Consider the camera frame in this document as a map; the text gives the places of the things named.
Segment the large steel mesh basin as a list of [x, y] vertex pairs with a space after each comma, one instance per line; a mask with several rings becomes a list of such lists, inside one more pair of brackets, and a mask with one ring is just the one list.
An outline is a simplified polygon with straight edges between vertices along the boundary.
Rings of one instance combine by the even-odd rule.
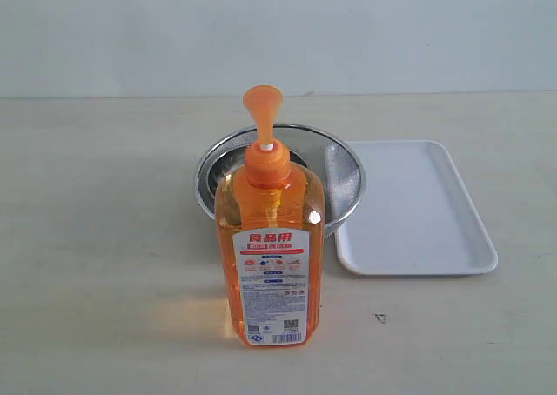
[[[325, 235], [330, 237], [358, 206], [366, 189], [365, 170], [355, 151], [323, 130], [303, 124], [275, 124], [275, 137], [291, 152], [291, 160], [313, 171], [325, 193]], [[219, 181], [245, 163], [245, 150], [257, 137], [253, 126], [218, 140], [200, 158], [194, 175], [199, 206], [215, 218]]]

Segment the white plastic tray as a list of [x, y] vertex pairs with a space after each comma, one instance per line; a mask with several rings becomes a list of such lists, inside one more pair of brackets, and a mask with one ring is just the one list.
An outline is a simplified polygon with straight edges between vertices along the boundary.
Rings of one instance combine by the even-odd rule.
[[353, 142], [366, 189], [335, 233], [339, 262], [361, 276], [493, 271], [497, 251], [447, 148], [432, 140]]

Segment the orange pump soap bottle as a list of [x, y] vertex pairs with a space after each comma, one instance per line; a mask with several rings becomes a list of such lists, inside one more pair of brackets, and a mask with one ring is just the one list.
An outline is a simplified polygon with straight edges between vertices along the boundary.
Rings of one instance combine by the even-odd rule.
[[250, 347], [304, 345], [319, 324], [324, 187], [275, 137], [282, 103], [270, 85], [244, 94], [257, 137], [215, 194], [232, 328]]

